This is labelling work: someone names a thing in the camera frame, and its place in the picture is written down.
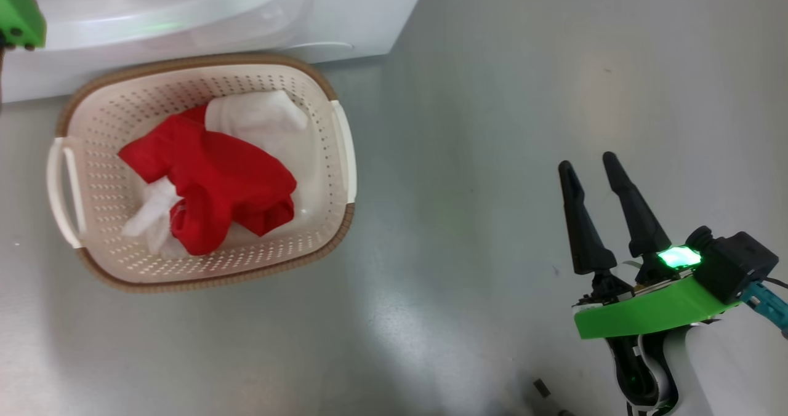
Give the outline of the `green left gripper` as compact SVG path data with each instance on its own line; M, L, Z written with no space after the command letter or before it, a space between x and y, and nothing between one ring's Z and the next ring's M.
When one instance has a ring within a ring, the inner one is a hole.
M47 23L35 0L0 0L0 49L42 49Z

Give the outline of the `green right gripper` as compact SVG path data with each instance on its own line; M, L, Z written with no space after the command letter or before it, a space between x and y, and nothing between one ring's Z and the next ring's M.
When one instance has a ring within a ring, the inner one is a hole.
M687 246L670 248L672 242L618 156L611 151L603 153L603 166L627 222L630 255L658 253L657 261L666 263L679 279L645 287L619 303L574 305L573 319L580 338L630 337L667 331L712 319L737 306L737 302L721 303L693 278L695 268L702 261L701 255ZM574 273L585 275L616 267L614 254L603 245L585 208L585 191L571 162L560 162L558 173Z

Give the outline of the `red and white garment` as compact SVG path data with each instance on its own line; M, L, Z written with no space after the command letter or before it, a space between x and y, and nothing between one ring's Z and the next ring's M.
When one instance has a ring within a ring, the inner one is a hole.
M309 116L283 90L217 97L171 115L118 157L143 180L124 224L162 257L209 254L233 225L264 236L296 216L295 175L281 157Z

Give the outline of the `white front-load washing machine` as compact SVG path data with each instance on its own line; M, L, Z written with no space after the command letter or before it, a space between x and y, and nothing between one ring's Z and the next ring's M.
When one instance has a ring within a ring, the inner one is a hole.
M308 63L388 54L418 0L36 0L43 49L9 51L3 102L75 92L175 58L277 52Z

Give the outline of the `cream laundry basket brown rim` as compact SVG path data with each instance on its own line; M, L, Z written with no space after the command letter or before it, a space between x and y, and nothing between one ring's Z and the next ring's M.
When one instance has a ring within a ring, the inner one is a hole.
M262 237L233 228L214 253L169 260L123 237L144 182L118 150L169 115L264 90L285 91L310 120L283 153L298 179L293 221ZM71 96L50 146L47 191L62 236L96 278L124 292L183 292L263 278L335 250L355 211L355 147L337 94L304 61L261 52L161 61L93 79Z

